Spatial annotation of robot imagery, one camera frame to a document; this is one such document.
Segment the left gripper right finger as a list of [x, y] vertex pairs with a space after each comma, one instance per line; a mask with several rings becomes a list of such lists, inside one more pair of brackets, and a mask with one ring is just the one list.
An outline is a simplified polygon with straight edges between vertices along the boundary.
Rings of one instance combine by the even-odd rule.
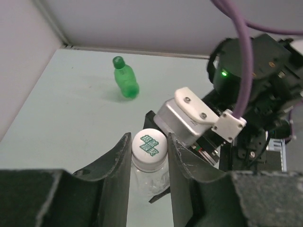
[[176, 227], [300, 227], [300, 172], [223, 172], [168, 135], [173, 224]]

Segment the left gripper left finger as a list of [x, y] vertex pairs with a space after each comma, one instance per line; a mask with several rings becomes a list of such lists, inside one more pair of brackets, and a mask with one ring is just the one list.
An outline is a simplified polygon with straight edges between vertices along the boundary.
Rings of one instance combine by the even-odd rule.
[[0, 172], [3, 227], [124, 227], [132, 136], [71, 174], [63, 169]]

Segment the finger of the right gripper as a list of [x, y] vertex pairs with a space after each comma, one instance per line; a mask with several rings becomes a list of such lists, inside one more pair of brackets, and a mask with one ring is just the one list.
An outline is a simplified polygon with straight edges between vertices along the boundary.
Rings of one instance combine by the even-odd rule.
[[152, 204], [152, 203], [158, 201], [159, 199], [161, 199], [162, 197], [164, 197], [164, 196], [167, 195], [167, 194], [170, 194], [170, 189], [166, 189], [166, 190], [163, 191], [162, 193], [153, 196], [153, 197], [149, 200], [149, 203]]

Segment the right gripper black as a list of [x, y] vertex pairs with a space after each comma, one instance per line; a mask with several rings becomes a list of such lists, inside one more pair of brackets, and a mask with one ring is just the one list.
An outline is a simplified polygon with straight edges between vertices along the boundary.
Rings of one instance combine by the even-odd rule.
[[266, 171], [270, 169], [266, 152], [269, 139], [264, 130], [244, 129], [236, 140], [228, 143], [208, 130], [189, 150], [209, 164], [219, 164], [222, 171]]

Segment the clear plastic bottle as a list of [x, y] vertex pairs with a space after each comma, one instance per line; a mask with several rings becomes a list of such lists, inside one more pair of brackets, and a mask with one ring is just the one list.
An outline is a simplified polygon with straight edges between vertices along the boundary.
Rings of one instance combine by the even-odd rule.
[[133, 163], [131, 166], [130, 191], [144, 202], [165, 191], [170, 186], [168, 162], [155, 172], [144, 172]]

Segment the white bottle cap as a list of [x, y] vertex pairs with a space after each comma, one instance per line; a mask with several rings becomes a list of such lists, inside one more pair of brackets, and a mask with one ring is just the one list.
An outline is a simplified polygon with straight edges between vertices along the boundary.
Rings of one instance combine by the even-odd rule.
[[141, 171], [156, 172], [166, 161], [168, 142], [159, 130], [148, 128], [139, 131], [132, 141], [132, 162]]

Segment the green plastic bottle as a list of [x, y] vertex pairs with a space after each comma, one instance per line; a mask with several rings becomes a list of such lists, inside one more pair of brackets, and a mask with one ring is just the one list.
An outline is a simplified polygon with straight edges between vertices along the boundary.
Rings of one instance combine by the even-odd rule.
[[137, 83], [133, 69], [125, 64], [125, 66], [120, 69], [114, 69], [115, 81], [125, 98], [135, 99], [139, 94], [139, 85]]

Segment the green bottle cap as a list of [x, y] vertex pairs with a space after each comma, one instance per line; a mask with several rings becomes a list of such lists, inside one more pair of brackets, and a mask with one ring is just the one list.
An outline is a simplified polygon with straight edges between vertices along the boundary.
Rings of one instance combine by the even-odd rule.
[[112, 62], [113, 62], [114, 68], [117, 70], [120, 70], [125, 66], [125, 61], [124, 61], [123, 57], [121, 57], [121, 56], [114, 57]]

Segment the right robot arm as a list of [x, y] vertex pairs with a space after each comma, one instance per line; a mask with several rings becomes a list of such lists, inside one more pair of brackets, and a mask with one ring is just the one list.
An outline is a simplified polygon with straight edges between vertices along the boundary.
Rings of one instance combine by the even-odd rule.
[[[254, 53], [253, 82], [250, 98], [239, 124], [236, 138], [219, 135], [219, 125], [202, 125], [189, 118], [168, 100], [155, 113], [146, 114], [144, 128], [164, 134], [176, 134], [185, 147], [222, 171], [282, 170], [286, 165], [267, 150], [271, 139], [289, 142], [293, 138], [291, 112], [301, 99], [303, 89], [303, 56], [294, 48], [292, 39], [274, 40], [267, 34], [252, 38]], [[220, 42], [210, 55], [207, 73], [213, 89], [195, 105], [204, 123], [227, 118], [238, 97], [241, 80], [240, 47], [237, 39]]]

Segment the right aluminium corner post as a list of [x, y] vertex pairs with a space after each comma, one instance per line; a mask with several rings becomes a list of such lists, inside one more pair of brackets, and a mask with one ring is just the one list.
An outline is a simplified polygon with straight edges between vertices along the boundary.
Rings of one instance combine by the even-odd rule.
[[63, 47], [69, 49], [74, 48], [72, 41], [63, 31], [63, 27], [60, 25], [59, 20], [51, 11], [48, 3], [45, 0], [33, 0], [33, 3], [37, 7], [38, 11], [42, 14], [42, 17], [47, 21], [52, 31], [61, 40]]

